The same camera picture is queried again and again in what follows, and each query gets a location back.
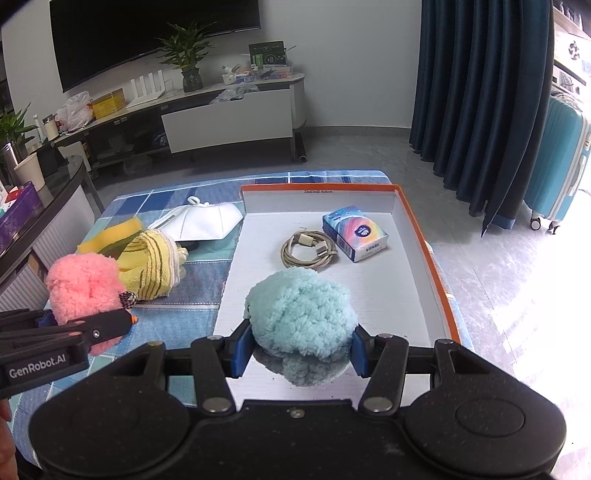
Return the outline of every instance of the beige cup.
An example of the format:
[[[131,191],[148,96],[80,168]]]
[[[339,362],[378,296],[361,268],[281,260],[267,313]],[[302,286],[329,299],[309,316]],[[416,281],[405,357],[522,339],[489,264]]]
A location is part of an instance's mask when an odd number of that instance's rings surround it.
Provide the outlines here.
[[[14,173],[21,185],[31,181],[36,191],[41,190],[45,186],[45,179],[43,178],[43,173],[41,173],[37,152],[32,153],[15,166]]]

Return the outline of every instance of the curtain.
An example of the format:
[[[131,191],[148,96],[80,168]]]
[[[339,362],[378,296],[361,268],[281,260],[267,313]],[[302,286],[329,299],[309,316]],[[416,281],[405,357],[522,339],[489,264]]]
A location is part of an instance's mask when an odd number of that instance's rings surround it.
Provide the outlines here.
[[[409,142],[444,188],[510,229],[540,147],[554,56],[550,0],[423,0]]]

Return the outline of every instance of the tv cabinet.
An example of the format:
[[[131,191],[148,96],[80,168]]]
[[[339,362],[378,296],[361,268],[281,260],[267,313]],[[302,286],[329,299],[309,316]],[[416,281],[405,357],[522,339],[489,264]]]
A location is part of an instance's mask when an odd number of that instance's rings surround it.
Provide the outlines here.
[[[226,89],[223,83],[196,92],[166,92],[160,98],[94,120],[86,127],[56,138],[65,147],[87,145],[93,171],[138,155],[189,152],[237,142],[289,138],[294,161],[306,161],[299,133],[306,121],[304,75],[255,82],[259,92],[242,100],[209,104]],[[154,138],[166,133],[168,145]]]

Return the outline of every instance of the plush toy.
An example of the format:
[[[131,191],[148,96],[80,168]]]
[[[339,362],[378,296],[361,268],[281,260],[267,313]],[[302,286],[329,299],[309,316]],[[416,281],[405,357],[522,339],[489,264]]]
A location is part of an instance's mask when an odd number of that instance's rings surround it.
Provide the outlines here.
[[[347,368],[359,322],[341,285],[292,267],[255,285],[245,307],[259,345],[255,358],[292,384],[319,385]]]
[[[58,325],[125,306],[125,287],[119,280],[117,263],[103,255],[88,253],[60,258],[49,269],[46,286]],[[121,338],[93,345],[90,354],[106,352]]]

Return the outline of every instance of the human hand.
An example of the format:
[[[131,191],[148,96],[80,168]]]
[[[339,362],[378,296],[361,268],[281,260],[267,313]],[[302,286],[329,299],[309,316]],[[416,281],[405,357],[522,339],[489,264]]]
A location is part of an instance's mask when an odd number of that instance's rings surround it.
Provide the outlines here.
[[[7,423],[11,420],[8,399],[0,400],[0,480],[18,480],[16,450]]]

